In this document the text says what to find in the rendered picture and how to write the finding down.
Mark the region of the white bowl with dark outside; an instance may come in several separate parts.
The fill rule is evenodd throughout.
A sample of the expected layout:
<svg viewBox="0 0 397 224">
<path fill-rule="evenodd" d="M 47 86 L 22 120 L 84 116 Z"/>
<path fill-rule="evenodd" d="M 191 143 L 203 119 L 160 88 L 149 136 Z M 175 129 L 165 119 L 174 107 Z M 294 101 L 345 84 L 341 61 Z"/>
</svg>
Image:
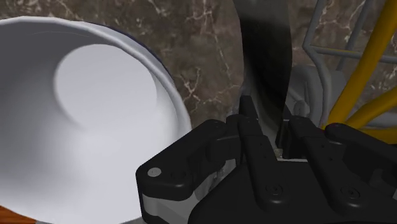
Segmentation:
<svg viewBox="0 0 397 224">
<path fill-rule="evenodd" d="M 134 220 L 137 168 L 191 127 L 171 76 L 132 38 L 0 20 L 0 206 L 51 224 Z"/>
</svg>

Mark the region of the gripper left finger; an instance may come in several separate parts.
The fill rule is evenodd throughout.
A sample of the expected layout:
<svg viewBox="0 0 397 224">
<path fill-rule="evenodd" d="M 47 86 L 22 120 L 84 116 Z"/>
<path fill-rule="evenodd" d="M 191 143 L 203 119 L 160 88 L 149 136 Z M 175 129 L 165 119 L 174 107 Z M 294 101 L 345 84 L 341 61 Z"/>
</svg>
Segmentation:
<svg viewBox="0 0 397 224">
<path fill-rule="evenodd" d="M 237 166 L 199 200 L 195 190 L 227 161 Z M 291 205 L 288 184 L 253 99 L 242 95 L 239 112 L 208 120 L 149 159 L 136 171 L 143 214 L 281 213 Z"/>
</svg>

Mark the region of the grey rounded object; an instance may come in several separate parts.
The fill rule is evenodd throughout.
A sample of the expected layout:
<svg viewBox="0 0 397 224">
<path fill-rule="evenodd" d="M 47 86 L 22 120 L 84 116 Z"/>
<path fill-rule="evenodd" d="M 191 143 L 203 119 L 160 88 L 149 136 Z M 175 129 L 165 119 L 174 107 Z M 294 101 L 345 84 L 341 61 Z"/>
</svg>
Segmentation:
<svg viewBox="0 0 397 224">
<path fill-rule="evenodd" d="M 323 114 L 323 85 L 317 68 L 297 65 L 291 70 L 286 105 L 292 115 L 304 116 L 321 127 Z"/>
</svg>

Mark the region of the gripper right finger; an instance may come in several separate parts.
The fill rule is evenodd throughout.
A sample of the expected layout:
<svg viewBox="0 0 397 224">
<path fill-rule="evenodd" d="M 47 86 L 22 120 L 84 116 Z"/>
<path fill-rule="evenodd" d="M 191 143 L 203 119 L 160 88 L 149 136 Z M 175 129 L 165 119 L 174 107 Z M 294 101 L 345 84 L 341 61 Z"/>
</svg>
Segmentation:
<svg viewBox="0 0 397 224">
<path fill-rule="evenodd" d="M 281 122 L 277 144 L 293 216 L 397 218 L 397 147 L 341 123 Z"/>
</svg>

